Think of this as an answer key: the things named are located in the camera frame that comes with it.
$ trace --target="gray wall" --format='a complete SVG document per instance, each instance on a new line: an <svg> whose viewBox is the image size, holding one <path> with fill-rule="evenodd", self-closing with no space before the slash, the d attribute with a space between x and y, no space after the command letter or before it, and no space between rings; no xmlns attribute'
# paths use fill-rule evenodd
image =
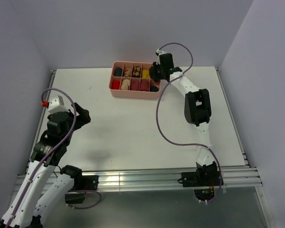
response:
<svg viewBox="0 0 285 228"><path fill-rule="evenodd" d="M52 68L110 67L156 59L186 44L196 66L220 66L253 0L10 0ZM167 49L175 63L190 58Z"/></svg>
<svg viewBox="0 0 285 228"><path fill-rule="evenodd" d="M285 0L254 0L220 72L248 160L285 228Z"/></svg>
<svg viewBox="0 0 285 228"><path fill-rule="evenodd" d="M0 218L25 168L50 71L7 0L0 0Z"/></svg>

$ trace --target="black bracket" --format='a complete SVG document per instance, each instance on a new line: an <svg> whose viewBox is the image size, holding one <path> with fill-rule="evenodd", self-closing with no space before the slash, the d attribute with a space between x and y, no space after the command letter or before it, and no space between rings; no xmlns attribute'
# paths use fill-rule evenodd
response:
<svg viewBox="0 0 285 228"><path fill-rule="evenodd" d="M73 190L97 190L98 187L98 175L82 176L80 183L73 188ZM86 194L84 192L69 192L65 194L66 204L81 204L84 202Z"/></svg>
<svg viewBox="0 0 285 228"><path fill-rule="evenodd" d="M189 187L209 187L210 182L213 181L214 186L219 186L219 176L212 177L211 179L199 179L198 172L182 172L179 183L182 184L184 188Z"/></svg>
<svg viewBox="0 0 285 228"><path fill-rule="evenodd" d="M209 123L211 117L209 91L207 89L200 89L194 93L188 92L185 95L184 113L187 122L195 124L197 127L200 123Z"/></svg>
<svg viewBox="0 0 285 228"><path fill-rule="evenodd" d="M80 187L82 183L82 170L72 165L66 165L60 171L60 174L65 174L74 179L73 189Z"/></svg>
<svg viewBox="0 0 285 228"><path fill-rule="evenodd" d="M75 123L75 128L74 131L80 129L82 126L88 124L89 122L91 122L91 117L90 117L90 113L88 110L83 109L79 104L77 104L76 102L74 103L75 108L76 108L76 112L78 112L78 116L76 117L76 123Z"/></svg>

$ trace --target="white platform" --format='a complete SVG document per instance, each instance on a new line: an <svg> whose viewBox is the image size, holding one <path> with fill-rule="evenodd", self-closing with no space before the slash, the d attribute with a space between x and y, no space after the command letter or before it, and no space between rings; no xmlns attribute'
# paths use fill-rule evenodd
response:
<svg viewBox="0 0 285 228"><path fill-rule="evenodd" d="M196 167L195 147L174 146L160 136L155 122L157 101L112 97L108 89L110 73L110 68L57 70L52 87L69 94L89 110L92 118L90 124L73 134L59 165L85 171ZM209 90L210 140L221 166L245 165L215 68L193 67L186 76ZM66 98L64 101L71 108ZM183 96L173 86L168 87L159 112L163 132L178 143L199 143L183 112ZM40 132L46 129L47 115Z"/></svg>

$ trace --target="cable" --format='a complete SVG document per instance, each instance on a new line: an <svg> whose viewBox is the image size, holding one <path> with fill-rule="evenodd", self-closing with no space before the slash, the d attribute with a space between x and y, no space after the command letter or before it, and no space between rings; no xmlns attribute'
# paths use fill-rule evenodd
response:
<svg viewBox="0 0 285 228"><path fill-rule="evenodd" d="M24 190L23 190L22 194L20 195L19 200L18 200L18 202L16 203L15 208L14 208L12 214L11 214L11 218L8 220L7 224L5 225L5 228L9 228L9 226L10 226L12 220L14 219L14 216L16 215L17 210L18 210L19 207L20 207L21 202L22 202L23 199L24 199L25 194L27 193L27 191L28 191L28 189L29 189L29 185L33 182L33 179L34 179L34 177L35 177L35 175L36 175L38 169L40 168L40 166L41 166L41 165L43 164L43 162L46 161L46 160L48 159L48 157L51 156L52 153L53 153L57 148L59 148L59 146L61 146L61 144L70 136L70 134L73 132L73 129L74 129L74 127L75 127L75 123L76 123L76 108L75 108L75 104L74 104L73 100L69 97L68 94L66 94L65 92L63 92L62 90L57 89L57 88L48 88L48 89L46 89L45 91L43 91L43 93L42 93L42 95L41 95L41 102L44 101L44 99L43 99L44 94L45 94L47 91L50 91L50 90L58 91L58 92L62 93L64 96L66 96L66 97L69 99L69 101L70 101L71 104L72 104L73 110L74 110L73 123L72 123L72 125L71 125L71 128L70 128L69 132L65 135L65 137L64 137L56 146L54 146L54 147L51 149L51 151L50 151L49 153L47 153L46 156L43 157L43 159L41 159L41 161L38 163L38 165L36 166L36 168L33 170L31 176L29 177L29 180L30 180L31 182L27 182L26 186L24 187Z"/></svg>
<svg viewBox="0 0 285 228"><path fill-rule="evenodd" d="M102 198L102 195L101 195L100 192L98 192L98 191L93 191L93 190L76 190L76 191L73 191L73 190L72 190L71 192L84 192L84 193L90 192L90 193L96 193L96 194L99 196L98 201L97 201L96 203L92 204L91 206L88 206L88 207L79 208L79 207L74 207L73 205L68 204L68 207L71 207L71 208L77 209L77 210L85 210L85 209L90 209L90 208L92 208L92 207L95 207L96 205L98 205L98 204L100 203L101 198Z"/></svg>
<svg viewBox="0 0 285 228"><path fill-rule="evenodd" d="M181 76L179 76L179 77L177 77L177 78L175 78L175 79L169 81L169 82L165 85L165 87L163 88L163 90L162 90L162 92L161 92L161 94L160 94L160 96L159 96L159 98L158 98L157 105L156 105L156 112L155 112L156 125L157 125L158 131L160 132L160 134L162 135L162 137L163 137L167 142L169 142L169 143L171 143L171 144L173 144L173 145L176 145L176 146L201 146L201 147L207 148L207 149L211 152L211 154L213 155L213 157L214 157L214 159L215 159L215 161L216 161L216 163L217 163L217 165L218 165L218 170L219 170L219 187L218 187L218 192L219 192L220 189L221 189L221 187L222 187L222 171L221 171L221 167L220 167L219 161L218 161L217 157L215 156L214 152L210 149L210 147L208 147L208 146L206 146L206 145L204 145L204 144L201 144L201 143L176 143L176 142L172 142L171 140L169 140L169 139L163 134L163 132L162 132L162 130L161 130L161 127L160 127L160 124L159 124L159 121L158 121L158 110L159 110L159 107L160 107L160 102L161 102L162 95L163 95L163 93L165 92L166 88L167 88L172 82L174 82L174 81L180 79L180 78L184 75L184 73L186 73L188 70L190 70L190 68L193 66L193 55L192 55L192 53L190 52L190 50L189 50L186 46L184 46L183 44L172 42L172 43L165 44L165 45L162 46L160 49L162 49L163 47L168 46L168 45L170 45L170 44L176 44L176 45L180 45L180 46L184 47L184 48L189 52L189 54L190 54L190 56L191 56L191 65L188 67L188 69L186 69L186 70L183 72L183 74L182 74ZM216 198L216 196L217 196L217 194L215 194L214 197L213 197L212 199L210 199L208 202L213 201L213 200Z"/></svg>

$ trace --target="pink tray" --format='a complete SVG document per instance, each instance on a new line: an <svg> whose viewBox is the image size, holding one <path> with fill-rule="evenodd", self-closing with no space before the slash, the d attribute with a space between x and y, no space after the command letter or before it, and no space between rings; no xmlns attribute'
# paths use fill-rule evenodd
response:
<svg viewBox="0 0 285 228"><path fill-rule="evenodd" d="M140 77L132 77L132 76L131 77L123 77L124 70L126 68L132 69L132 72L133 72L133 69L136 66L141 68ZM142 78L143 70L149 70L151 66L152 66L152 63L115 62L113 64L112 73L111 73L111 80L110 80L110 84L109 84L109 89L111 91L112 96L114 96L114 97L125 97L125 98L157 99L161 93L160 82L154 82L150 78ZM114 76L114 72L115 72L116 68L118 68L118 67L120 67L123 70L122 76ZM125 79L129 79L130 82L132 80L135 80L135 81L138 81L140 84L142 81L149 81L150 86L158 87L158 92L133 91L133 90L131 90L131 87L129 90L121 90L120 87L121 87L122 81L124 81ZM112 84L113 84L113 81L115 81L115 80L119 80L121 82L119 89L112 89Z"/></svg>

